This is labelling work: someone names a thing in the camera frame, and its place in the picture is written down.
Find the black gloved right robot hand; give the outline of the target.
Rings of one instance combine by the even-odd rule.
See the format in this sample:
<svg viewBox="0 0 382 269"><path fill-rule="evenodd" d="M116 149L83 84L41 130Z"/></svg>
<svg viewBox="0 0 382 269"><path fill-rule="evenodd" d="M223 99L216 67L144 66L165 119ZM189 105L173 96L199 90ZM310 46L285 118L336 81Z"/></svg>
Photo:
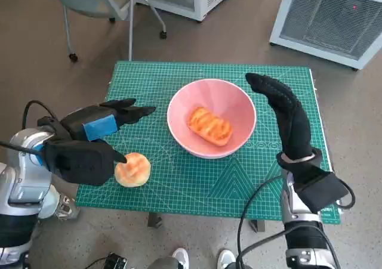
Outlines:
<svg viewBox="0 0 382 269"><path fill-rule="evenodd" d="M267 97L276 115L283 154L292 161L312 157L310 121L292 89L257 73L247 73L245 79L252 91Z"/></svg>

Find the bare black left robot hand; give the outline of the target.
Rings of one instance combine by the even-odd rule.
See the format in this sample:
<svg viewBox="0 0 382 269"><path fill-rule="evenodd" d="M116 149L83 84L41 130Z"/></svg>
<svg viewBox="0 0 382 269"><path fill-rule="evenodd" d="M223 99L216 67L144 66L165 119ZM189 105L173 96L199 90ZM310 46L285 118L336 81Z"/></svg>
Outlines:
<svg viewBox="0 0 382 269"><path fill-rule="evenodd" d="M100 140L118 132L125 124L137 123L156 110L154 106L135 106L135 102L135 98L127 98L83 107L67 115L60 123L73 140Z"/></svg>

